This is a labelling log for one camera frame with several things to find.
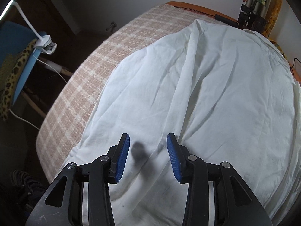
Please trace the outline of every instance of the black cable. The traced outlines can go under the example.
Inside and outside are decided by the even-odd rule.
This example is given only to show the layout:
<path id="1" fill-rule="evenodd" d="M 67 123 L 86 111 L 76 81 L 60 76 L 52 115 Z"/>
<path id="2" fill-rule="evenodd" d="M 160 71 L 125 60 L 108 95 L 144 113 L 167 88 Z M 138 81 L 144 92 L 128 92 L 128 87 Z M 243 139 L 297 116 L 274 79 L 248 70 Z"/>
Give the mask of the black cable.
<path id="1" fill-rule="evenodd" d="M 292 72 L 292 74 L 294 75 L 294 71 L 292 70 L 293 69 L 293 67 L 295 66 L 295 60 L 296 60 L 297 58 L 294 58 L 294 63 L 293 63 L 293 65 L 292 65 L 292 67 L 290 67 L 290 70 L 291 70 L 291 72 Z"/>

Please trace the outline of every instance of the blue chair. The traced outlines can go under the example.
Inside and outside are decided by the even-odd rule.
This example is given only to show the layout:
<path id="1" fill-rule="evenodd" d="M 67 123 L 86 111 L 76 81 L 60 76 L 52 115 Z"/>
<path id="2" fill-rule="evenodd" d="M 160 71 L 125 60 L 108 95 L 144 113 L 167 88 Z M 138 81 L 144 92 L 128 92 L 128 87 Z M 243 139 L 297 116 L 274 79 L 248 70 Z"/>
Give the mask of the blue chair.
<path id="1" fill-rule="evenodd" d="M 46 35 L 46 32 L 39 32 L 39 34 L 44 36 Z M 17 53 L 23 51 L 28 43 L 30 43 L 34 38 L 37 38 L 37 36 L 31 29 L 10 21 L 4 22 L 0 29 L 0 67 L 7 54 L 10 53 L 12 55 L 16 55 Z M 40 50 L 35 50 L 34 56 L 38 58 L 40 53 Z M 24 67 L 24 70 L 19 78 L 12 105 L 16 102 L 16 99 L 22 91 L 29 74 L 36 63 L 34 56 L 33 54 L 29 56 L 26 66 Z"/>

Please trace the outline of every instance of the white cable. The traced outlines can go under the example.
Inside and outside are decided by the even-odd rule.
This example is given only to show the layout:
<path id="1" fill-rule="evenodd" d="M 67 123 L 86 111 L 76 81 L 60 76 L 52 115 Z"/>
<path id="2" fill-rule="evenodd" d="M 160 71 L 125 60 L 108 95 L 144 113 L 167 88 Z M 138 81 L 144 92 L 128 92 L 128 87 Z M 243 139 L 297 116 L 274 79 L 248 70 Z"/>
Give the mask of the white cable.
<path id="1" fill-rule="evenodd" d="M 34 49 L 34 51 L 33 51 L 33 57 L 34 57 L 36 60 L 40 61 L 41 63 L 46 64 L 46 63 L 43 62 L 42 60 L 39 60 L 38 58 L 35 57 L 35 55 L 34 55 L 35 50 L 36 50 L 36 49 Z M 67 83 L 67 81 L 64 79 L 64 77 L 62 77 L 62 75 L 61 75 L 55 68 L 53 68 L 53 67 L 50 66 L 49 64 L 46 64 L 46 65 L 49 66 L 50 68 L 54 69 L 54 70 L 56 71 L 56 73 L 58 73 L 58 74 L 60 75 L 60 77 L 64 80 L 64 82 Z"/>
<path id="2" fill-rule="evenodd" d="M 20 119 L 20 120 L 22 120 L 22 121 L 25 121 L 26 123 L 28 123 L 28 124 L 30 124 L 30 125 L 32 125 L 33 127 L 35 127 L 36 129 L 38 129 L 38 130 L 40 130 L 39 128 L 37 128 L 34 124 L 32 124 L 32 123 L 30 123 L 29 121 L 27 121 L 27 120 L 25 120 L 25 119 L 23 119 L 23 118 L 21 118 L 21 117 L 19 117 L 19 116 L 17 116 L 14 112 L 12 112 L 12 110 L 10 109 L 9 110 L 12 114 L 13 114 L 13 116 L 15 116 L 16 118 L 18 118 L 18 119 Z"/>
<path id="3" fill-rule="evenodd" d="M 31 23 L 28 21 L 28 19 L 26 18 L 25 14 L 23 13 L 22 9 L 20 8 L 19 4 L 15 1 L 13 1 L 12 5 L 14 5 L 17 10 L 19 11 L 19 13 L 21 14 L 21 16 L 23 17 L 23 19 L 25 20 L 25 22 L 28 24 L 28 26 L 32 29 L 32 31 L 35 33 L 35 35 L 40 39 L 43 40 L 43 38 L 38 34 L 38 32 L 35 30 L 35 28 L 31 25 Z"/>

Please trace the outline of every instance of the leopard print cloth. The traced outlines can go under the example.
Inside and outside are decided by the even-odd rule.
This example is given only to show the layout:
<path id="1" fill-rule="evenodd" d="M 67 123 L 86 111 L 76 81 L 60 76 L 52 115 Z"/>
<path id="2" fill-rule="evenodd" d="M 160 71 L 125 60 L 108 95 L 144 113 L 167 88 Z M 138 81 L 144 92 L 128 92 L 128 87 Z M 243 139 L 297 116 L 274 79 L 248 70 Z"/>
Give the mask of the leopard print cloth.
<path id="1" fill-rule="evenodd" d="M 33 51 L 33 46 L 35 45 L 37 39 L 33 39 L 27 47 L 24 49 L 20 57 L 18 58 L 15 66 L 13 67 L 11 73 L 7 76 L 5 81 L 5 87 L 2 92 L 0 100 L 0 117 L 6 121 L 9 113 L 9 109 L 12 105 L 12 98 L 14 96 L 18 80 L 21 73 L 27 63 L 29 56 Z"/>

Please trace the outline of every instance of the yellow fabric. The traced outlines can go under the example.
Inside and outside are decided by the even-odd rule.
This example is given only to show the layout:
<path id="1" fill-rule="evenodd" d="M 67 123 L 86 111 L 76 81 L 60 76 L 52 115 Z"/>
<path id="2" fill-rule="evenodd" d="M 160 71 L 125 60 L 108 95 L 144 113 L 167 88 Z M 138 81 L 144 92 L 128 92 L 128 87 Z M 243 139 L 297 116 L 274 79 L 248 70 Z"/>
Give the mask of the yellow fabric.
<path id="1" fill-rule="evenodd" d="M 33 39 L 27 47 L 21 52 L 21 55 L 15 62 L 14 67 L 11 72 L 8 74 L 5 80 L 5 86 L 2 91 L 2 96 L 0 100 L 0 117 L 6 121 L 9 113 L 9 109 L 12 105 L 12 99 L 16 90 L 16 86 L 20 75 L 23 72 L 23 69 L 27 63 L 29 56 L 33 51 L 33 46 L 35 45 L 37 39 Z"/>
<path id="2" fill-rule="evenodd" d="M 270 33 L 275 26 L 275 23 L 278 18 L 278 14 L 281 9 L 281 5 L 282 5 L 282 0 L 271 0 L 267 14 L 265 16 L 267 24 L 265 25 L 264 31 L 262 32 L 262 35 L 267 39 L 269 38 Z"/>
<path id="3" fill-rule="evenodd" d="M 10 74 L 11 70 L 16 64 L 17 59 L 20 57 L 20 54 L 12 55 L 7 54 L 0 68 L 0 90 L 3 90 L 5 86 L 5 80 Z"/>

